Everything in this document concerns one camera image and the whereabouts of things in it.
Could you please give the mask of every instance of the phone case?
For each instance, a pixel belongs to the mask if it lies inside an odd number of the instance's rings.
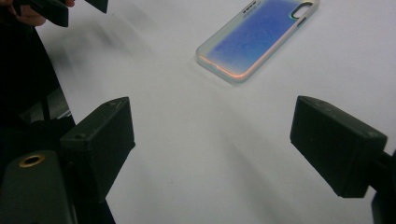
[[[228,81],[244,82],[318,4],[319,0],[254,0],[196,50],[197,62]]]

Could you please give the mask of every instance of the table surface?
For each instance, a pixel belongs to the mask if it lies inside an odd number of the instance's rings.
[[[136,148],[107,199],[117,223],[373,223],[290,143],[298,95],[327,101],[396,148],[396,1],[322,0],[246,83],[196,63],[196,48],[249,3],[84,1],[38,32],[77,122],[129,96]]]

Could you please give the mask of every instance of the floor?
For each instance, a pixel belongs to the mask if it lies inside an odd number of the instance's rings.
[[[63,117],[70,116],[70,110],[67,105],[66,99],[64,98],[64,93],[61,88],[58,88],[52,92],[48,97],[49,104],[49,115],[51,119],[60,119]],[[32,123],[36,120],[44,119],[43,110],[40,103],[37,103],[30,107],[28,110],[20,114],[27,123]]]

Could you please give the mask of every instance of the iridescent phone case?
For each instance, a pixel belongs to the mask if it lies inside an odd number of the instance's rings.
[[[246,81],[318,8],[319,0],[254,0],[196,50],[197,62]]]

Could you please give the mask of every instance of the human hand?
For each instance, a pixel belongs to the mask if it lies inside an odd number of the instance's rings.
[[[18,15],[12,3],[13,0],[0,0],[0,7],[7,7],[9,13],[11,13],[16,20],[31,26],[40,26],[46,22],[46,18],[32,10],[29,5],[22,5],[21,15]],[[74,0],[65,0],[65,5],[67,7],[73,7],[74,4]]]

